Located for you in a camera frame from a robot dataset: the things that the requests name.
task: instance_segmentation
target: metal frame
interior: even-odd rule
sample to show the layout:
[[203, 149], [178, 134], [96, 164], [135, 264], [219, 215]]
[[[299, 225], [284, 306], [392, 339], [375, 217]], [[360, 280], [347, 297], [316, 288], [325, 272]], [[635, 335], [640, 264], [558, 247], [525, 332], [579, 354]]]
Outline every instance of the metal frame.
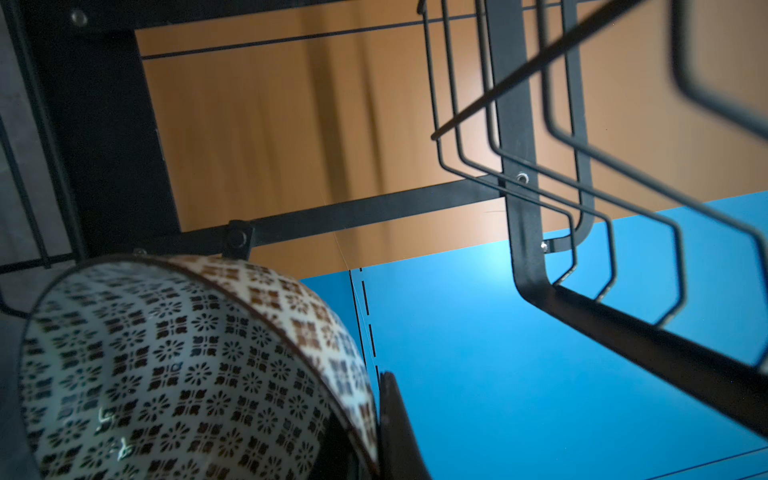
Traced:
[[[453, 117], [443, 125], [439, 123], [434, 102], [429, 39], [429, 24], [435, 20], [429, 19], [425, 1], [421, 0], [419, 14], [425, 29], [435, 121], [432, 139], [436, 141], [440, 164], [463, 176], [463, 180], [273, 217], [234, 220], [227, 226], [182, 233], [133, 30], [329, 1], [333, 0], [169, 0], [159, 4], [147, 0], [112, 3], [101, 0], [68, 0], [64, 3], [3, 0], [5, 18], [73, 253], [48, 255], [34, 214], [25, 200], [27, 195], [21, 176], [14, 174], [40, 258], [0, 266], [0, 273], [136, 249], [154, 254], [223, 253], [228, 257], [247, 258], [250, 249], [259, 245], [504, 197], [513, 275], [523, 298], [753, 431], [768, 436], [768, 416], [765, 415], [768, 411], [768, 380], [765, 376], [768, 349], [757, 365], [748, 366], [663, 330], [683, 308], [686, 299], [680, 227], [666, 217], [591, 186], [589, 166], [594, 159], [680, 204], [750, 235], [758, 246], [763, 273], [768, 276], [768, 250], [760, 232], [669, 188], [588, 143], [578, 45], [642, 0], [611, 0], [581, 23], [576, 19], [577, 0], [563, 0], [564, 34], [552, 43], [548, 43], [546, 22], [543, 21], [545, 8], [560, 4], [547, 5], [544, 0], [537, 0], [540, 51], [530, 60], [525, 53], [523, 34], [522, 13], [526, 8], [520, 2], [509, 0], [475, 0], [485, 93], [461, 111], [455, 99], [450, 17], [447, 2], [443, 0], [442, 21], [453, 99]], [[765, 119], [695, 81], [687, 63], [686, 2], [670, 1], [671, 66], [681, 92], [709, 111], [768, 139]], [[571, 134], [563, 132], [554, 123], [551, 112], [548, 66], [562, 55], [566, 61]], [[541, 72], [542, 76], [548, 131], [574, 149], [576, 179], [535, 162], [528, 78], [536, 72]], [[485, 110], [488, 142], [502, 160], [501, 172], [478, 165], [462, 150], [459, 125], [480, 110]], [[461, 161], [485, 175], [473, 177], [445, 164], [440, 137], [454, 129]], [[498, 131], [498, 143], [494, 131]], [[15, 165], [4, 129], [0, 134], [9, 166]], [[576, 188], [578, 203], [539, 188], [539, 175]], [[540, 197], [579, 210], [580, 220], [574, 225], [570, 212], [544, 203]], [[617, 265], [611, 220], [595, 210], [596, 197], [665, 223], [674, 232], [679, 295], [676, 303], [654, 325], [601, 303], [617, 278]], [[543, 240], [541, 208], [568, 217], [571, 233], [566, 237]], [[595, 217], [607, 222], [612, 272], [598, 296], [589, 299], [559, 283], [577, 267], [576, 246], [589, 234]], [[571, 250], [573, 265], [553, 285], [546, 275], [545, 254], [566, 250]], [[5, 305], [1, 297], [0, 307], [5, 313], [24, 315]]]

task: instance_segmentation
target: patterned bowl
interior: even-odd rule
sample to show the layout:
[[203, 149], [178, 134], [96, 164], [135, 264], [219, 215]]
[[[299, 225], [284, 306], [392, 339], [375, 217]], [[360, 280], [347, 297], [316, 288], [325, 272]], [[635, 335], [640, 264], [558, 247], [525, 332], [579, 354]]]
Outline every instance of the patterned bowl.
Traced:
[[261, 266], [82, 263], [38, 301], [20, 365], [44, 478], [300, 480], [320, 463], [331, 418], [378, 475], [376, 411], [352, 338], [314, 292]]

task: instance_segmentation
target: brown wall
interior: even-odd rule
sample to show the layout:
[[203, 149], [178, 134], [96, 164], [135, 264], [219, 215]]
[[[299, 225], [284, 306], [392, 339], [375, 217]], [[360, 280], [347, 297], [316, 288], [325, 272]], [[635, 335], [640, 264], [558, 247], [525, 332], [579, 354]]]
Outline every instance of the brown wall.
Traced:
[[[419, 20], [415, 2], [355, 0], [137, 32], [143, 55]], [[472, 12], [455, 0], [451, 14]], [[712, 85], [768, 112], [768, 33], [762, 0], [695, 2], [695, 59]], [[439, 2], [430, 2], [431, 16]], [[599, 6], [579, 6], [580, 16]], [[681, 99], [668, 74], [666, 2], [636, 8], [581, 49], [590, 140], [701, 200], [768, 187], [766, 147]], [[550, 8], [550, 35], [560, 35]], [[528, 53], [535, 13], [525, 13]], [[452, 22], [459, 104], [480, 95], [474, 19]], [[442, 26], [432, 24], [441, 119], [449, 117]], [[419, 25], [290, 41], [144, 62], [184, 230], [454, 180], [437, 165], [422, 28]], [[562, 62], [553, 68], [560, 123], [568, 128]], [[541, 121], [531, 83], [538, 161], [573, 174], [572, 152]], [[468, 155], [498, 166], [476, 115], [462, 129]], [[446, 136], [457, 165], [453, 136]], [[653, 210], [663, 198], [594, 164], [599, 188]], [[542, 187], [575, 199], [553, 182]], [[615, 217], [627, 212], [612, 206]], [[545, 213], [545, 231], [565, 226]], [[416, 257], [506, 238], [500, 200], [254, 249], [253, 261], [299, 277]]]

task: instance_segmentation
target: screw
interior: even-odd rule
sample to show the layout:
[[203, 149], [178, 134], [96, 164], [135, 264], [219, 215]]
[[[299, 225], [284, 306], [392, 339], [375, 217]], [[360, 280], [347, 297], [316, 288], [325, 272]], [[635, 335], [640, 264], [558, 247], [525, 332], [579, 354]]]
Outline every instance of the screw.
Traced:
[[69, 19], [72, 20], [72, 24], [75, 27], [83, 28], [88, 25], [88, 17], [81, 9], [76, 8], [69, 14]]
[[246, 240], [246, 234], [242, 230], [232, 230], [227, 234], [227, 245], [232, 248], [241, 248]]

